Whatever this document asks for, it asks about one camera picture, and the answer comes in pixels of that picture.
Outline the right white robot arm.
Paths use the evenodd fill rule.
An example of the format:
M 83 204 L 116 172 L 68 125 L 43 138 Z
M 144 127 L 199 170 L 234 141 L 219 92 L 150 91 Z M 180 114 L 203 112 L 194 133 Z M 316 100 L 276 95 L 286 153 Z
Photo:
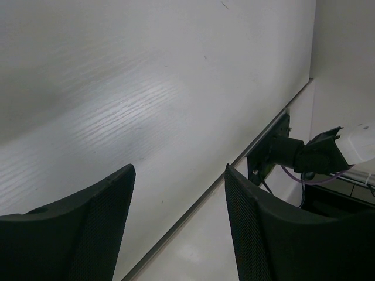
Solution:
M 339 126 L 316 135 L 308 143 L 274 137 L 268 160 L 296 173 L 339 173 L 374 159 L 374 123 Z

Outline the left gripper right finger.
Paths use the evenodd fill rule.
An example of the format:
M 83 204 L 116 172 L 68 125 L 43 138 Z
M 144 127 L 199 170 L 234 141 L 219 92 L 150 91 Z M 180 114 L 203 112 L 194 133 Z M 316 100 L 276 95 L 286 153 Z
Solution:
M 374 211 L 329 218 L 224 172 L 240 280 L 373 280 Z

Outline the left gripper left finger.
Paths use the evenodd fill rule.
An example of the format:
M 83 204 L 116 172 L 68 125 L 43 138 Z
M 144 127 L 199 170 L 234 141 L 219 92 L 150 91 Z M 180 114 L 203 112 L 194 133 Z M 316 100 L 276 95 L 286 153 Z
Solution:
M 2 280 L 111 280 L 135 184 L 129 164 L 26 214 L 1 217 Z

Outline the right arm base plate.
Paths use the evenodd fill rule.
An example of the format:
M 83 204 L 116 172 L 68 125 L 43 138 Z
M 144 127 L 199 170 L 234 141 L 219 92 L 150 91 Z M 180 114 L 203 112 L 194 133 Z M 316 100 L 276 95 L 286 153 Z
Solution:
M 256 186 L 260 186 L 275 164 L 269 160 L 270 147 L 277 136 L 289 137 L 290 115 L 283 112 L 277 116 L 257 137 L 246 154 L 247 177 Z

